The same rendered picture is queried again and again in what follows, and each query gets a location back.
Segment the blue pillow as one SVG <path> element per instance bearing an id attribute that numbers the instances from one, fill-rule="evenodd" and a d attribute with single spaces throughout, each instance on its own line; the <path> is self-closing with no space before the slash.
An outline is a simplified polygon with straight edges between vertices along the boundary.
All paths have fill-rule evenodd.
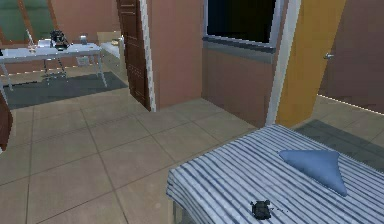
<path id="1" fill-rule="evenodd" d="M 290 166 L 339 195 L 348 195 L 339 168 L 340 154 L 329 150 L 282 150 L 279 156 Z"/>

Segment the white table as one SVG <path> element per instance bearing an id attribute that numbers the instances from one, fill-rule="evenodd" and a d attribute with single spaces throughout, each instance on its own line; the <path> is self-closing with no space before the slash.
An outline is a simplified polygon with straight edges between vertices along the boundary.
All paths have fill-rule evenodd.
<path id="1" fill-rule="evenodd" d="M 88 43 L 86 45 L 73 44 L 63 51 L 50 47 L 38 47 L 34 52 L 30 52 L 28 48 L 14 48 L 4 49 L 2 53 L 3 55 L 0 56 L 0 69 L 7 78 L 10 89 L 13 89 L 13 86 L 9 78 L 9 73 L 5 67 L 6 64 L 80 56 L 91 56 L 92 58 L 97 57 L 97 74 L 101 75 L 104 85 L 107 85 L 101 65 L 101 48 L 95 43 Z"/>

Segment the dark grey floor cloth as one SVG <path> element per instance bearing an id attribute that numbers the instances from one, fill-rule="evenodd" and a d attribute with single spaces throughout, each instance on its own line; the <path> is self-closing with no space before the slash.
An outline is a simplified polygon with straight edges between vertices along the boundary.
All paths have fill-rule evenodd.
<path id="1" fill-rule="evenodd" d="M 32 81 L 15 84 L 13 90 L 8 86 L 4 92 L 10 109 L 19 109 L 39 104 L 61 101 L 80 96 L 127 88 L 127 85 L 112 72 L 105 72 L 107 85 L 95 74 L 51 79 L 49 82 Z"/>

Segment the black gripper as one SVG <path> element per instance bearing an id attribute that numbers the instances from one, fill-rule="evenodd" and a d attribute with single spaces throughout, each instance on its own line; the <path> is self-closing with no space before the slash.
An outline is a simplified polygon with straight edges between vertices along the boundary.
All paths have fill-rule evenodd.
<path id="1" fill-rule="evenodd" d="M 250 205 L 251 205 L 252 214 L 257 220 L 269 219 L 271 217 L 270 211 L 278 211 L 278 212 L 284 212 L 284 213 L 289 212 L 288 210 L 275 208 L 275 207 L 269 209 L 269 205 L 270 205 L 269 200 L 256 201 L 255 203 L 250 202 Z"/>

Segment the metal frame chair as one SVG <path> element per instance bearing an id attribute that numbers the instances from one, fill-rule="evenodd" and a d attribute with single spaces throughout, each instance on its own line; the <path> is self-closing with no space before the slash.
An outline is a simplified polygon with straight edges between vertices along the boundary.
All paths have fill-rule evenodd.
<path id="1" fill-rule="evenodd" d="M 55 69 L 49 69 L 48 63 L 50 61 L 57 61 L 59 64 L 58 68 Z M 65 68 L 63 66 L 63 63 L 61 62 L 60 58 L 48 58 L 43 60 L 43 66 L 44 66 L 44 74 L 42 75 L 42 78 L 47 82 L 50 83 L 51 79 L 56 78 L 67 78 L 67 72 L 65 71 Z"/>

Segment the blue white striped bed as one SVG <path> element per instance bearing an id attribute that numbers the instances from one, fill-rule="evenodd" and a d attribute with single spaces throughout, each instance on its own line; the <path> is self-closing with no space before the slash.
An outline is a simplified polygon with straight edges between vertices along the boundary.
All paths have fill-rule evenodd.
<path id="1" fill-rule="evenodd" d="M 342 153 L 343 197 L 287 164 L 282 150 L 329 150 L 271 125 L 189 160 L 168 173 L 166 195 L 195 224 L 384 224 L 384 174 Z M 269 200 L 257 220 L 250 202 Z"/>

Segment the green window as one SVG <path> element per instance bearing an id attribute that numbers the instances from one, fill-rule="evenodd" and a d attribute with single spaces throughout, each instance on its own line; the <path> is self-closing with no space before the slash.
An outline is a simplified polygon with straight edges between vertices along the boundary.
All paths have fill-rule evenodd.
<path id="1" fill-rule="evenodd" d="M 0 0 L 0 42 L 24 44 L 30 33 L 34 40 L 50 37 L 57 29 L 52 0 Z"/>

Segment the clear glass bottle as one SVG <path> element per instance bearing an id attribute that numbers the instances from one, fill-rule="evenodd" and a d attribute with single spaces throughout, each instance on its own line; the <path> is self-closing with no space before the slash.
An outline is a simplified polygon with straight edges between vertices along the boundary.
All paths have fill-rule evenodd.
<path id="1" fill-rule="evenodd" d="M 26 33 L 27 33 L 28 40 L 29 40 L 29 42 L 28 42 L 28 50 L 29 50 L 29 52 L 34 53 L 34 52 L 36 52 L 36 45 L 34 44 L 32 35 L 30 34 L 28 29 L 26 29 Z"/>

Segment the black appliance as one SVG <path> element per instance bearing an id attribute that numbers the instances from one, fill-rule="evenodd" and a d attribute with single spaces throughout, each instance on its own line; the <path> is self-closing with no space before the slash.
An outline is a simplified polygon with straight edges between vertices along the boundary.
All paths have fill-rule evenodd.
<path id="1" fill-rule="evenodd" d="M 64 33 L 61 30 L 53 30 L 50 32 L 50 47 L 56 48 L 59 51 L 65 50 L 69 46 Z"/>

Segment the dark window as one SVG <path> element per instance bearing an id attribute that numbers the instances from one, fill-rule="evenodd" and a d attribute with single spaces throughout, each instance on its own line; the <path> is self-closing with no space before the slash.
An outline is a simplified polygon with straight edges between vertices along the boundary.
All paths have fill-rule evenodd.
<path id="1" fill-rule="evenodd" d="M 203 39 L 273 51 L 286 0 L 204 0 Z"/>

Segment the brown furniture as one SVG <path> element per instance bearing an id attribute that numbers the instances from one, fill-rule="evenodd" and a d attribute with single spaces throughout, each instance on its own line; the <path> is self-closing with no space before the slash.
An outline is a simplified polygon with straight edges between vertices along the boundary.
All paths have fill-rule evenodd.
<path id="1" fill-rule="evenodd" d="M 12 113 L 0 92 L 0 148 L 5 151 L 13 124 Z"/>

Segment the dark brown room door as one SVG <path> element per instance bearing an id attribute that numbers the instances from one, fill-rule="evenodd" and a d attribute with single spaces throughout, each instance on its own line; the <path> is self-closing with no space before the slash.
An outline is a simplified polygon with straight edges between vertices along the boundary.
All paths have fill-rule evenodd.
<path id="1" fill-rule="evenodd" d="M 150 111 L 149 89 L 139 0 L 116 0 L 130 94 Z"/>

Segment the yellow room door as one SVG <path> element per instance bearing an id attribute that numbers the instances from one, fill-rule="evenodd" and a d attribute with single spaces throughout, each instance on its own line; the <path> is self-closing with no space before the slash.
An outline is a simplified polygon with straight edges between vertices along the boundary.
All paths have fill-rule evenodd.
<path id="1" fill-rule="evenodd" d="M 301 0 L 276 122 L 291 127 L 312 115 L 346 0 Z"/>

